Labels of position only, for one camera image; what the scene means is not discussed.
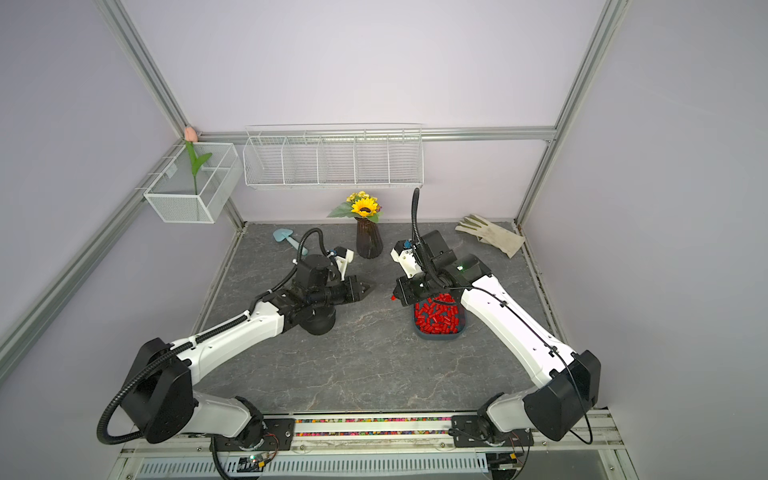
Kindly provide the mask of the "black dome screw fixture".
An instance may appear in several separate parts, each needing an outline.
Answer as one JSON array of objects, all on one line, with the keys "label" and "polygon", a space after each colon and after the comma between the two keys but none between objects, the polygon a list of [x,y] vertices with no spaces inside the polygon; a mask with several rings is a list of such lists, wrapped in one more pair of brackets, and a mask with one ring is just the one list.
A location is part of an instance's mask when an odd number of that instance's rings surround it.
[{"label": "black dome screw fixture", "polygon": [[332,330],[336,323],[334,306],[307,307],[297,316],[298,325],[311,335],[320,336]]}]

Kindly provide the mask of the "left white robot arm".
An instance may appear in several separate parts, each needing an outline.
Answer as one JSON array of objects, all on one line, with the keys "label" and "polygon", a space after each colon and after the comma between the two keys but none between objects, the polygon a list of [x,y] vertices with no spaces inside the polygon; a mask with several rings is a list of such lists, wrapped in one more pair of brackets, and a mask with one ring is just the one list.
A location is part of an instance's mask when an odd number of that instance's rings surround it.
[{"label": "left white robot arm", "polygon": [[99,420],[98,439],[119,444],[143,438],[158,444],[179,434],[199,434],[228,438],[241,449],[259,447],[268,432],[253,403],[203,394],[195,386],[231,358],[294,327],[316,336],[328,333],[337,306],[361,301],[372,288],[347,274],[353,259],[353,251],[341,247],[310,254],[242,314],[174,342],[146,342]]}]

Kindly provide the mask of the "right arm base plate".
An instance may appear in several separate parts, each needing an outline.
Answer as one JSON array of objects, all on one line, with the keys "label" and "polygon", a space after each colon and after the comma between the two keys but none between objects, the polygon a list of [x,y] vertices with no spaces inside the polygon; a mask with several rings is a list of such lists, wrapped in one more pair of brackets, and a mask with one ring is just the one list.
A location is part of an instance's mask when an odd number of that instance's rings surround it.
[{"label": "right arm base plate", "polygon": [[502,432],[490,420],[476,413],[456,414],[450,417],[448,434],[457,448],[529,447],[534,444],[527,429]]}]

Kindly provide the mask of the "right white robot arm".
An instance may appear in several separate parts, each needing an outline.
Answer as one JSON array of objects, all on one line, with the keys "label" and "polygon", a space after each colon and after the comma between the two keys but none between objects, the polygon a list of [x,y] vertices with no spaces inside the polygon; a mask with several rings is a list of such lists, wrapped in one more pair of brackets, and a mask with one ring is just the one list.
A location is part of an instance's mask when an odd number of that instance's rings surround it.
[{"label": "right white robot arm", "polygon": [[598,400],[600,360],[588,350],[576,352],[549,333],[478,257],[457,257],[437,230],[397,242],[391,257],[404,271],[393,290],[403,305],[450,295],[481,320],[528,373],[533,388],[524,394],[500,394],[480,409],[493,432],[532,427],[560,441],[586,419]]}]

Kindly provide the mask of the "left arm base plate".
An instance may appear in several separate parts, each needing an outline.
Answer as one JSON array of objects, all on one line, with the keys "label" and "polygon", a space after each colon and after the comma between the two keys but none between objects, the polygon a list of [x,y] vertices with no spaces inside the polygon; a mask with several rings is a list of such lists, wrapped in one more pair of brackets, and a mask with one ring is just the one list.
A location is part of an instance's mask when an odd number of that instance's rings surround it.
[{"label": "left arm base plate", "polygon": [[248,426],[235,438],[216,435],[213,441],[220,452],[285,452],[291,449],[295,427],[296,419],[293,417],[266,418],[258,427]]}]

